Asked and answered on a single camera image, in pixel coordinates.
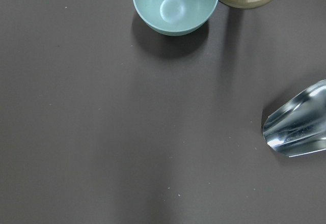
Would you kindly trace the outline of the mint green bowl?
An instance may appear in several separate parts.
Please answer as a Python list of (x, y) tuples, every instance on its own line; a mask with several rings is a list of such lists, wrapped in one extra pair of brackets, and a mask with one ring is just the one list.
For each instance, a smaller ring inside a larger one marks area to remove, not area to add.
[(182, 36), (200, 28), (219, 0), (133, 0), (142, 21), (156, 32)]

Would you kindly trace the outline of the steel ice scoop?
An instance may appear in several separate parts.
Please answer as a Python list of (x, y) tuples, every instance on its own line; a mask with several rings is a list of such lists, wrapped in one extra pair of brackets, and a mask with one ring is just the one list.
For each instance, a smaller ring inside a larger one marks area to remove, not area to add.
[(287, 157), (325, 150), (325, 80), (290, 99), (263, 124), (267, 145)]

